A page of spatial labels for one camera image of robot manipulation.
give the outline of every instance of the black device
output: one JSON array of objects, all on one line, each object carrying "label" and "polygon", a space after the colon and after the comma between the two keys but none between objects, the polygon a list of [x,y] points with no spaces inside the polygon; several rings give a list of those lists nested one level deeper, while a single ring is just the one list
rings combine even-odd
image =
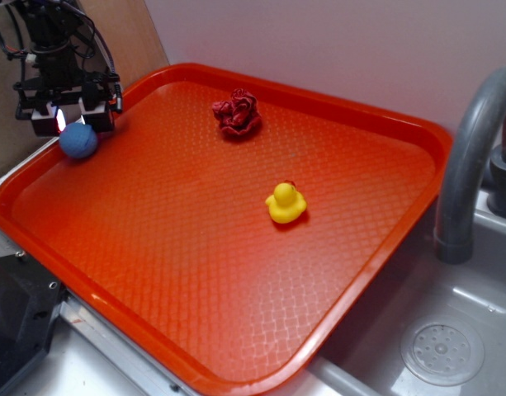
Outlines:
[{"label": "black device", "polygon": [[33,257],[0,257],[0,395],[49,352],[63,292]]},{"label": "black device", "polygon": [[[18,94],[16,118],[32,121],[38,136],[58,136],[59,108],[80,105],[83,121],[95,132],[113,130],[112,112],[122,112],[120,77],[106,42],[74,0],[0,0],[0,6],[6,7],[12,18],[12,9],[17,12],[31,38],[29,49],[10,49],[0,33],[3,52],[9,60],[19,59],[23,68],[27,63],[38,71],[38,76],[29,79],[25,79],[22,71],[21,80],[14,84]],[[84,25],[89,27],[91,36],[80,31]],[[96,38],[107,53],[107,71],[84,68],[85,60],[95,54]],[[76,39],[83,44],[84,51],[73,43]]]}]

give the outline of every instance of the red fabric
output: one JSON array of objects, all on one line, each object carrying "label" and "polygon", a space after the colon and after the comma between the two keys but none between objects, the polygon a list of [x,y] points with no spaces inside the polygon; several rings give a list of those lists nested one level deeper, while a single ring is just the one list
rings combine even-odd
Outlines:
[{"label": "red fabric", "polygon": [[247,134],[262,124],[258,113],[257,100],[245,89],[235,89],[230,101],[218,101],[212,104],[214,117],[220,122],[220,129],[225,134]]}]

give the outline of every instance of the white wall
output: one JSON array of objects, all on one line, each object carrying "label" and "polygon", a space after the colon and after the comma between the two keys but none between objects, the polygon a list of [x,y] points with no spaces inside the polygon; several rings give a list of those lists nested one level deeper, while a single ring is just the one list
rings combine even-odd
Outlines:
[{"label": "white wall", "polygon": [[506,0],[145,0],[196,62],[432,120],[454,133],[506,64]]}]

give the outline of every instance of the tray rim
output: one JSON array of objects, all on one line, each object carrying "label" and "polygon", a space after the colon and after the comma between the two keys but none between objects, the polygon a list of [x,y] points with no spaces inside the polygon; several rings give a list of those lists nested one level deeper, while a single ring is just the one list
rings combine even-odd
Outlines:
[{"label": "tray rim", "polygon": [[[28,250],[30,254],[40,262],[45,262],[46,266],[49,265],[50,270],[63,279],[68,288],[78,293],[80,298],[118,326],[122,332],[184,380],[186,384],[204,394],[247,395],[264,393],[285,383],[305,366],[305,363],[311,359],[333,331],[335,325],[342,320],[344,314],[357,300],[357,297],[364,292],[364,289],[368,287],[372,279],[385,265],[388,257],[403,241],[425,210],[433,203],[442,182],[452,138],[441,126],[430,121],[199,64],[177,64],[161,68],[132,84],[125,91],[125,110],[128,111],[140,99],[155,89],[178,81],[204,82],[203,85],[229,89],[229,91],[232,91],[238,85],[246,85],[250,87],[251,91],[254,90],[253,92],[255,92],[255,96],[259,101],[269,101],[280,105],[279,102],[282,99],[290,97],[292,100],[291,106],[286,106],[292,110],[308,112],[313,116],[322,116],[327,119],[336,119],[340,116],[346,116],[346,114],[365,116],[370,120],[361,121],[360,124],[362,123],[363,126],[354,125],[364,130],[369,130],[367,127],[370,121],[384,126],[394,125],[396,128],[402,125],[401,128],[394,129],[394,132],[387,134],[387,136],[419,146],[434,161],[435,173],[431,182],[404,212],[398,224],[382,241],[331,309],[317,323],[312,333],[300,345],[296,354],[278,370],[254,382],[233,382],[221,379],[213,374],[185,351],[182,351],[179,346],[175,346],[162,333],[137,320],[138,317],[134,313],[131,313],[123,304],[116,301],[100,285],[94,284],[89,279],[84,281],[75,280],[74,272],[65,266],[57,265],[57,263],[64,260],[59,254],[50,252],[49,247],[44,246],[41,241],[35,239],[34,235],[30,235],[26,230],[21,229],[19,225],[14,224],[12,221],[12,205],[9,205],[9,203],[20,195],[20,191],[26,185],[36,180],[34,178],[27,182],[24,175],[29,172],[43,174],[52,165],[62,160],[64,154],[57,144],[53,144],[43,153],[33,158],[0,186],[0,228],[3,232],[25,249],[28,250],[28,247],[31,247],[31,250]],[[313,111],[318,111],[321,114],[317,115]]]}]

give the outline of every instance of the sink basin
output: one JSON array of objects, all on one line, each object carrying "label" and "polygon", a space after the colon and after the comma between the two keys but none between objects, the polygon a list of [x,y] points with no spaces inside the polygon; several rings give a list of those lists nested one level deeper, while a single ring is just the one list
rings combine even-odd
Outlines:
[{"label": "sink basin", "polygon": [[432,207],[321,348],[353,379],[341,394],[506,395],[506,220],[477,210],[474,256],[453,266],[434,256],[434,217]]}]

